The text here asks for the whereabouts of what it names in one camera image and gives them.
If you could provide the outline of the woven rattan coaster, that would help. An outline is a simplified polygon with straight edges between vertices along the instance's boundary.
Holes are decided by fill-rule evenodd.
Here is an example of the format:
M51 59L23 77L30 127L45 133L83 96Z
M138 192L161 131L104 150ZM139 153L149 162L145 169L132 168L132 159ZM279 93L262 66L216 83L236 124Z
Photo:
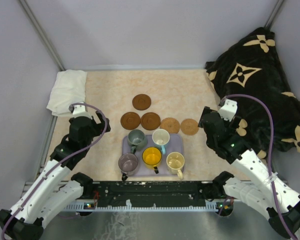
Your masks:
M180 129L185 135L193 136L199 131L198 122L187 118L181 122Z
M160 128L166 130L169 134L177 134L181 125L179 121L173 117L167 117L160 123Z

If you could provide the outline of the dark brown wooden coaster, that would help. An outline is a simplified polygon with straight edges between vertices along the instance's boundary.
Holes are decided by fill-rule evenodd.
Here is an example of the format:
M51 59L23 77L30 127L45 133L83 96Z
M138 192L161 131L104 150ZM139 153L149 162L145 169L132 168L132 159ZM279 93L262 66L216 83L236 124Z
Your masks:
M151 98L146 94L138 94L132 99L133 107L140 111L148 109L151 103Z

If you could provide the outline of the yellow mug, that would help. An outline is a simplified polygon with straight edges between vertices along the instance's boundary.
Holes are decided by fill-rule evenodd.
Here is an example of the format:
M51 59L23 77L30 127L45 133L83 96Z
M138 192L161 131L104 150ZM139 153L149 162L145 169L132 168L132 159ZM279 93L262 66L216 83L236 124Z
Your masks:
M142 160L148 169L154 171L155 174L159 173L159 166L162 160L162 153L158 148L146 148L142 153Z

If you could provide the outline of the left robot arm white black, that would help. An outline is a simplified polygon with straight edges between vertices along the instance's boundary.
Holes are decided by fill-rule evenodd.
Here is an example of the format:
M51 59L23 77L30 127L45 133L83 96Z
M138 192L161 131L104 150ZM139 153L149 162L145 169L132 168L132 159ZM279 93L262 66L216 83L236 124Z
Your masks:
M87 155L89 149L111 130L109 119L96 111L100 123L87 111L69 120L69 133L54 149L51 159L29 190L9 210L0 210L3 240L38 240L48 224L70 203L94 192L93 179L79 172L62 187L59 183Z

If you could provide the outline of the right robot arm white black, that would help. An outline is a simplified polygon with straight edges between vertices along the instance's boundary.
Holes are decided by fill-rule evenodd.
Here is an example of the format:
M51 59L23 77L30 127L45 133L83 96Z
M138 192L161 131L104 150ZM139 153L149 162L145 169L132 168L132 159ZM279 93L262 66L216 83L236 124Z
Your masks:
M229 172L216 177L213 192L219 198L233 197L259 212L281 237L290 239L300 228L300 194L269 172L248 143L235 133L240 119L222 118L220 111L203 109L198 126L206 133L206 144L220 158L243 172L253 186Z

